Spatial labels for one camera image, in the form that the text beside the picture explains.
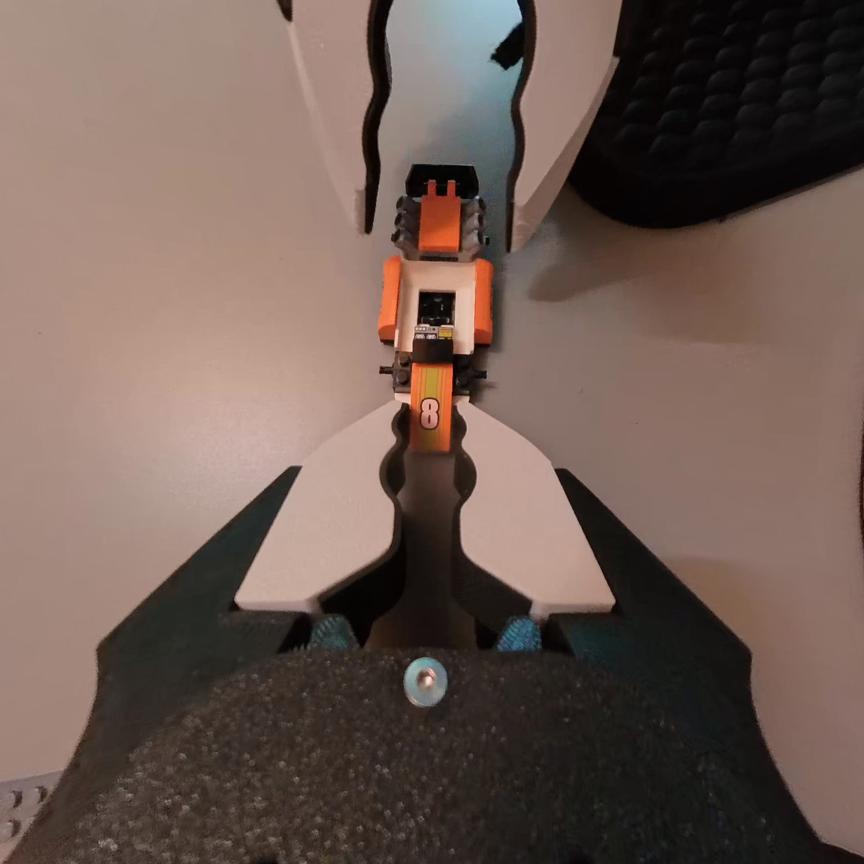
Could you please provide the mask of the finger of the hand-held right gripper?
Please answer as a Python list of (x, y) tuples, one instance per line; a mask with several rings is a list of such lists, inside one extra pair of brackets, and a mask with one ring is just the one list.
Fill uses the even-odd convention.
[(392, 89), (393, 1), (285, 1), (284, 19), (312, 130), (350, 224), (373, 231), (379, 130)]
[(517, 252), (547, 215), (608, 90), (621, 1), (518, 3), (522, 68), (513, 92), (513, 163), (506, 185), (506, 249)]

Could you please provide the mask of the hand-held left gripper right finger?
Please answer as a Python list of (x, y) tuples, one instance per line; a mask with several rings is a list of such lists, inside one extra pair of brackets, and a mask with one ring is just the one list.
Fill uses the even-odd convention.
[(494, 600), (474, 596), (481, 620), (518, 614), (607, 613), (615, 599), (551, 461), (534, 444), (470, 402), (462, 449), (474, 481), (459, 508), (459, 549), (470, 574), (490, 577)]

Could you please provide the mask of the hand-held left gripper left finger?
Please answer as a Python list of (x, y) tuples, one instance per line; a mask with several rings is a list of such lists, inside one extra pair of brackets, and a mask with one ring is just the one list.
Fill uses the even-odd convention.
[(391, 551), (396, 506), (382, 468), (404, 407), (385, 403), (308, 456), (235, 594), (238, 607), (322, 612), (327, 599)]

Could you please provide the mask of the orange white lego car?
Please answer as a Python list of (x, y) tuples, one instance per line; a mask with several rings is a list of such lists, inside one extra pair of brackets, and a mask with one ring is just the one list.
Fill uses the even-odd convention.
[(379, 373), (409, 408), (408, 444), (452, 448), (455, 406), (487, 379), (476, 352), (491, 346), (493, 265), (486, 202), (471, 163), (415, 163), (396, 202), (383, 264), (379, 341), (393, 350)]

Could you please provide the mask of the grey lego plate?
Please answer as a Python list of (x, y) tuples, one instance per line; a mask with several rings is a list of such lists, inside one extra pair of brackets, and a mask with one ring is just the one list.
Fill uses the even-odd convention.
[(18, 842), (51, 795), (62, 772), (49, 772), (27, 778), (1, 781), (1, 848)]

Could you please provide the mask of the black honeycomb wrist rest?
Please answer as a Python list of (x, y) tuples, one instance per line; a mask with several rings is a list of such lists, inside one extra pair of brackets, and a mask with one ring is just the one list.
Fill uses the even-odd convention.
[(727, 217), (862, 167), (861, 1), (623, 2), (568, 176), (612, 220)]

